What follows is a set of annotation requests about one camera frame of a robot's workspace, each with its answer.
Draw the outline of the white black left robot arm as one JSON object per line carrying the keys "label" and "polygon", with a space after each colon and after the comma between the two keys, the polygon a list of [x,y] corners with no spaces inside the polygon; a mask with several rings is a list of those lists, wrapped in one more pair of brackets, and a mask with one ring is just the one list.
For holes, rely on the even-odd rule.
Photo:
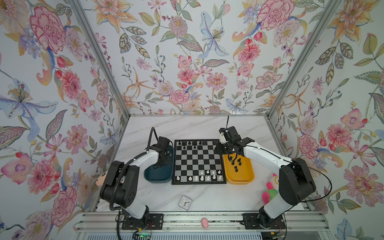
{"label": "white black left robot arm", "polygon": [[149,207],[137,197],[139,176],[149,183],[167,183],[172,177],[173,145],[159,137],[154,127],[144,152],[124,162],[114,161],[108,171],[99,176],[100,199],[109,203],[110,211],[117,211],[117,222],[124,216],[122,226],[140,230],[155,224],[159,217],[152,217]]}

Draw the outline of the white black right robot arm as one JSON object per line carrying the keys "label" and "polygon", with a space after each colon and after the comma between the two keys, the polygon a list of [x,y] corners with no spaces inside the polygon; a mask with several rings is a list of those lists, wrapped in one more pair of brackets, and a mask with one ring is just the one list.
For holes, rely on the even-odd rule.
{"label": "white black right robot arm", "polygon": [[221,128],[220,151],[256,161],[279,177],[278,193],[259,209],[256,226],[268,229],[270,225],[316,191],[311,168],[301,159],[291,159],[274,153],[251,138],[242,138],[235,127]]}

